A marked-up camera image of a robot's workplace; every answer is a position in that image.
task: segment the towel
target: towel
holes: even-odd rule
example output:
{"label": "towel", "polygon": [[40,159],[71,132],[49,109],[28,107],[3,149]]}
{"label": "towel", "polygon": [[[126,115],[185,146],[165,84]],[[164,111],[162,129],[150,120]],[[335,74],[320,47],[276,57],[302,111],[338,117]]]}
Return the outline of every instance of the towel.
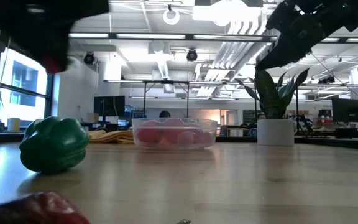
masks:
{"label": "towel", "polygon": [[90,143],[135,144],[132,131],[88,131]]}

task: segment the wooden table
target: wooden table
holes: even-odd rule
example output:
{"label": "wooden table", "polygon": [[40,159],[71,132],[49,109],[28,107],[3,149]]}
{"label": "wooden table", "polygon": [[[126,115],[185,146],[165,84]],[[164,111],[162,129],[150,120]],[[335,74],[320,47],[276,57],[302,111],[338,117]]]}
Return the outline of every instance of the wooden table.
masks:
{"label": "wooden table", "polygon": [[153,151],[92,144],[58,175],[28,171],[17,144],[0,145],[0,203],[53,190],[92,223],[358,223],[358,150],[220,143]]}

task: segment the green bell pepper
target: green bell pepper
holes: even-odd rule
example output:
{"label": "green bell pepper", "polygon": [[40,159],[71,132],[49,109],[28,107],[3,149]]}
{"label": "green bell pepper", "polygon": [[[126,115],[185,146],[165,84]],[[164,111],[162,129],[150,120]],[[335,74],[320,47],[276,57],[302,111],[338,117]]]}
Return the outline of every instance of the green bell pepper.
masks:
{"label": "green bell pepper", "polygon": [[59,172],[79,164],[89,142],[89,134],[75,119],[38,119],[25,131],[20,160],[32,171]]}

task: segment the box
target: box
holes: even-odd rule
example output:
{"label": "box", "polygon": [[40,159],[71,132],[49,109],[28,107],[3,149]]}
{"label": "box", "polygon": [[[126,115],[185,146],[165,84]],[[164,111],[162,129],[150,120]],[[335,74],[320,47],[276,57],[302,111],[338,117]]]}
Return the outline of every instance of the box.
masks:
{"label": "box", "polygon": [[86,122],[88,122],[88,123],[97,123],[97,122],[99,122],[99,114],[98,113],[88,113],[88,114],[86,114]]}

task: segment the snake plant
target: snake plant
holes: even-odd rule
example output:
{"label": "snake plant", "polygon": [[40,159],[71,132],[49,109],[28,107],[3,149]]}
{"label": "snake plant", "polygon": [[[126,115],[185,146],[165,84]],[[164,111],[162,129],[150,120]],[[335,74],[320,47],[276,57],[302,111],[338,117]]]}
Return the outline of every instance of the snake plant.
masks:
{"label": "snake plant", "polygon": [[282,119],[287,106],[291,103],[295,90],[308,77],[308,71],[309,69],[306,69],[301,72],[296,80],[295,76],[293,76],[283,87],[283,78],[286,72],[280,77],[276,86],[268,72],[265,70],[256,71],[255,80],[253,78],[249,78],[249,80],[254,83],[259,96],[239,79],[236,79],[236,81],[246,89],[252,98],[260,102],[260,109],[265,113],[267,119]]}

